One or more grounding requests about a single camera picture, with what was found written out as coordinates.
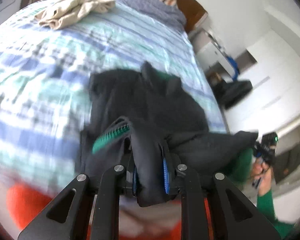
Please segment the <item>green sleeved forearm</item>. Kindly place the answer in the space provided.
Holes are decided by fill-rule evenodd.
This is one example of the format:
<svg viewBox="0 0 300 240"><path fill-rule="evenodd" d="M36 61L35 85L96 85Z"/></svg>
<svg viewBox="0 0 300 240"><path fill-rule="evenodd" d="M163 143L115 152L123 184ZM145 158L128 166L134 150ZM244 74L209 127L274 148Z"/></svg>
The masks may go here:
<svg viewBox="0 0 300 240"><path fill-rule="evenodd" d="M252 165L254 163L252 162L252 158L253 150L250 148L238 154L238 159L236 160L235 169L232 174L234 183L237 184L238 187L243 187L243 185L251 175ZM271 222L282 239L284 239L289 235L289 233L291 233L294 225L279 221L275 215L271 189L264 196L260 197L257 194L256 207L258 211L260 211Z"/></svg>

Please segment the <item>person's right hand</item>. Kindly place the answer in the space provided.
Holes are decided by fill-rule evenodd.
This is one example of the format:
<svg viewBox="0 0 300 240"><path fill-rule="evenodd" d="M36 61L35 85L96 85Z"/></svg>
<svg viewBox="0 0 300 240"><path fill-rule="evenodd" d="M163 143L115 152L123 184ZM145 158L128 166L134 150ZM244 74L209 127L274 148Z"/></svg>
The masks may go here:
<svg viewBox="0 0 300 240"><path fill-rule="evenodd" d="M258 185L258 196L264 196L271 189L272 167L257 158L252 165L251 176L253 180L261 180Z"/></svg>

